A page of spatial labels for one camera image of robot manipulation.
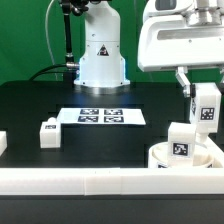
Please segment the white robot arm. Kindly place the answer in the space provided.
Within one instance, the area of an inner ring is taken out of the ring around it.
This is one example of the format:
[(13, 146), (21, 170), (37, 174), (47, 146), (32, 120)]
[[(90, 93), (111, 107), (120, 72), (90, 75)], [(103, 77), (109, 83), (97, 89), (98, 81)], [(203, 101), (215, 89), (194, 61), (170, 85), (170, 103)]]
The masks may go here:
[(224, 0), (148, 0), (138, 44), (144, 72), (174, 70), (184, 95), (190, 69), (224, 68)]

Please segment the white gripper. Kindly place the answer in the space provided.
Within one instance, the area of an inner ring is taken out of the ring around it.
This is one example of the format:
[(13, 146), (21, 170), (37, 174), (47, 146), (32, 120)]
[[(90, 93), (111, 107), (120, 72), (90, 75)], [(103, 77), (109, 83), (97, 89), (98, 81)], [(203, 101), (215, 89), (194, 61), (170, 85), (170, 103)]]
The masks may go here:
[(220, 83), (224, 83), (224, 26), (189, 27), (181, 15), (148, 18), (140, 33), (138, 66), (144, 72), (178, 67), (175, 77), (184, 97), (194, 98), (188, 68), (220, 66)]

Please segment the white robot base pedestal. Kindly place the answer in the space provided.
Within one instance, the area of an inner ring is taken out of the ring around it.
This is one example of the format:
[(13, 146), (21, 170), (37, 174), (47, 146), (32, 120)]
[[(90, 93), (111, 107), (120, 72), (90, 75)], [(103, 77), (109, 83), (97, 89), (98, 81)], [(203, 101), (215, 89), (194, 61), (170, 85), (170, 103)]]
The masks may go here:
[(120, 15), (107, 1), (89, 3), (85, 14), (85, 53), (74, 84), (90, 88), (129, 85), (120, 53)]

